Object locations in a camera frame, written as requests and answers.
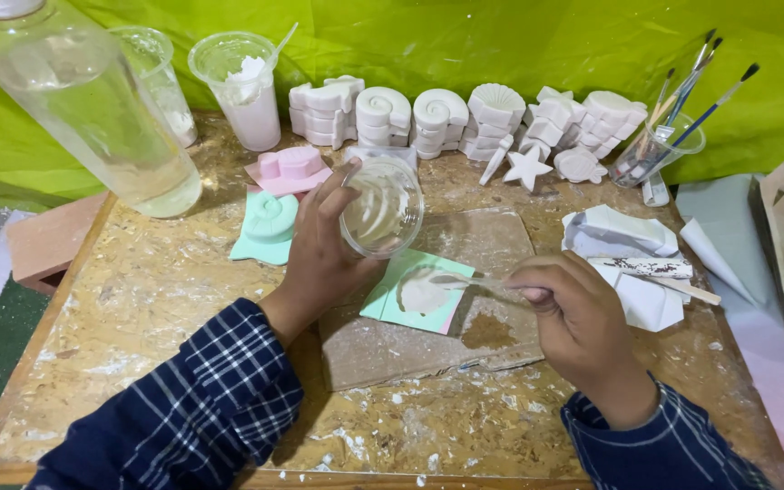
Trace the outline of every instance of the clear plastic cup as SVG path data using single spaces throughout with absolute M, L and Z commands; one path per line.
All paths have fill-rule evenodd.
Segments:
M 189 147 L 198 138 L 192 112 L 186 104 L 180 83 L 174 76 L 171 39 L 156 29 L 126 25 L 108 29 L 119 41 L 129 65 L 165 115 L 166 122 L 177 136 L 180 146 Z
M 388 259 L 417 238 L 425 201 L 417 175 L 393 157 L 365 159 L 343 181 L 360 191 L 341 215 L 341 233 L 365 257 Z
M 673 128 L 673 133 L 667 138 L 662 138 L 660 132 L 656 133 L 658 128 L 647 124 L 610 165 L 610 180 L 617 186 L 634 187 L 681 156 L 703 150 L 706 137 L 701 127 L 692 131 L 677 147 L 672 145 L 693 122 L 691 117 L 677 114 L 669 126 Z
M 251 32 L 222 32 L 199 41 L 189 51 L 189 69 L 211 87 L 235 136 L 253 152 L 264 152 L 280 141 L 271 41 Z M 250 79 L 230 79 L 249 56 L 263 59 L 266 70 Z

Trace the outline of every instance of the blue plaid shirt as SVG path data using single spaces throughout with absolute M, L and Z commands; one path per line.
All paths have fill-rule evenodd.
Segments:
M 772 488 L 701 407 L 657 384 L 658 411 L 630 431 L 609 430 L 582 393 L 562 408 L 598 490 Z M 73 423 L 27 488 L 227 489 L 248 461 L 265 463 L 303 396 L 264 314 L 239 299 L 176 356 Z

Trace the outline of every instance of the starfish figurine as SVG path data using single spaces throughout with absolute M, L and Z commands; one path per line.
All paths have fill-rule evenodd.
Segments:
M 539 146 L 532 147 L 526 153 L 517 152 L 507 153 L 507 160 L 510 161 L 510 170 L 504 175 L 504 182 L 519 180 L 528 192 L 534 192 L 534 181 L 538 175 L 550 172 L 552 167 L 540 162 L 541 151 Z

